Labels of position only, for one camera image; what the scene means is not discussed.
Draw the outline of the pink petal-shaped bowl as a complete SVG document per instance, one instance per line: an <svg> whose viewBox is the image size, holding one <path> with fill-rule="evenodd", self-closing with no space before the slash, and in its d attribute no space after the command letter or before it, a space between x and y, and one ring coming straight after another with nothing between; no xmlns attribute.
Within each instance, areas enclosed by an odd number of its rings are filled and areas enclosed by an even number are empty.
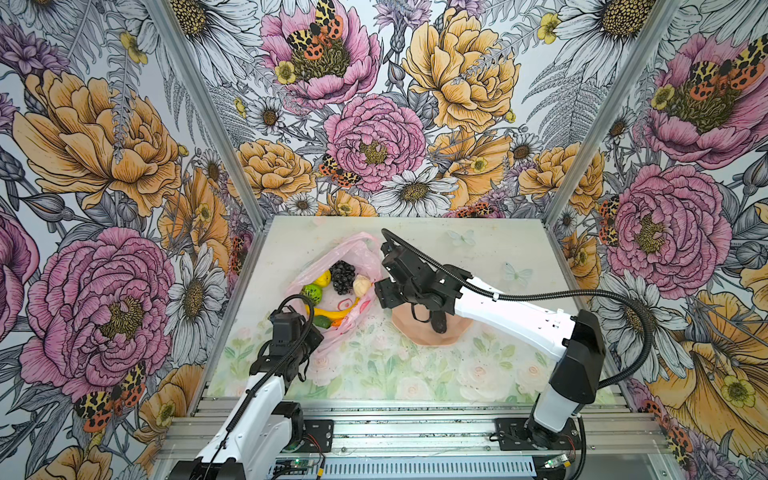
<svg viewBox="0 0 768 480"><path fill-rule="evenodd" d="M450 346L456 344L474 321L446 315L446 331L438 333L429 320L430 312L422 305L406 303L391 310L394 326L413 343L420 346Z"/></svg>

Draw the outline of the pink plastic bag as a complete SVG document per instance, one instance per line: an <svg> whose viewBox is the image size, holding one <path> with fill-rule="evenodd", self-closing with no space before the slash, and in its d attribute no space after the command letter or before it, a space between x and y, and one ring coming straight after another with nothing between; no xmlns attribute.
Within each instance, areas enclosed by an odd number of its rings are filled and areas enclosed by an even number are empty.
<svg viewBox="0 0 768 480"><path fill-rule="evenodd" d="M352 338L376 303L374 284L383 278L381 242L368 233L346 238L295 279L287 293L302 294L314 306L314 322L325 354Z"/></svg>

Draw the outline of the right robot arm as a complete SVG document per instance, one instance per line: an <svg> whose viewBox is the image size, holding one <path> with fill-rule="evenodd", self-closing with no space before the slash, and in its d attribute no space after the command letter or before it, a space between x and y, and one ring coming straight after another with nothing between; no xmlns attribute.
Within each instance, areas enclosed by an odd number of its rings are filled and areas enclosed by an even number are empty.
<svg viewBox="0 0 768 480"><path fill-rule="evenodd" d="M502 299L498 290L453 265L431 267L402 245L385 242L382 266L388 276L375 293L394 323L421 345L448 345L472 322L501 330L555 362L529 417L511 427L508 439L533 449L553 449L569 433L569 421L593 403L599 389L605 346L597 317L570 315Z"/></svg>

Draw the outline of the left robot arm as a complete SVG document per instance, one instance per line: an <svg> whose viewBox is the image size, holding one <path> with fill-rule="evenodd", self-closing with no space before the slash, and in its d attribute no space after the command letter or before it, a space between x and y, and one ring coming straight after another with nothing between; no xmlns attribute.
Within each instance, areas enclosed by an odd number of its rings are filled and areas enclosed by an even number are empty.
<svg viewBox="0 0 768 480"><path fill-rule="evenodd" d="M270 314L272 339L251 365L241 398L194 459L176 462L170 479L265 479L278 454L302 439L302 408L284 397L323 340L312 313L286 305Z"/></svg>

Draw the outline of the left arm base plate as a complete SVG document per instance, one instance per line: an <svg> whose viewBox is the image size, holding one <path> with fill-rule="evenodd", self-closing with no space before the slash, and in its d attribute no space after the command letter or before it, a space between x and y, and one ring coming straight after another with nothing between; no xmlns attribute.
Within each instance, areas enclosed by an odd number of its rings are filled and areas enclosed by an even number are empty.
<svg viewBox="0 0 768 480"><path fill-rule="evenodd" d="M302 436L289 444L285 453L317 454L330 453L334 440L335 422L330 419L311 419L304 421Z"/></svg>

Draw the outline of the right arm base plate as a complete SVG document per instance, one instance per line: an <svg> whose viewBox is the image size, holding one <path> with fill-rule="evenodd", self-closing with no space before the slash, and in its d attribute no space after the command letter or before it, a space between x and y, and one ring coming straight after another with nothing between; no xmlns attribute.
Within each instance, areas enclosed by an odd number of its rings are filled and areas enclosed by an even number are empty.
<svg viewBox="0 0 768 480"><path fill-rule="evenodd" d="M567 419L559 433L553 433L527 417L496 418L494 432L488 439L498 443L502 451L575 451L582 446L579 428L573 417Z"/></svg>

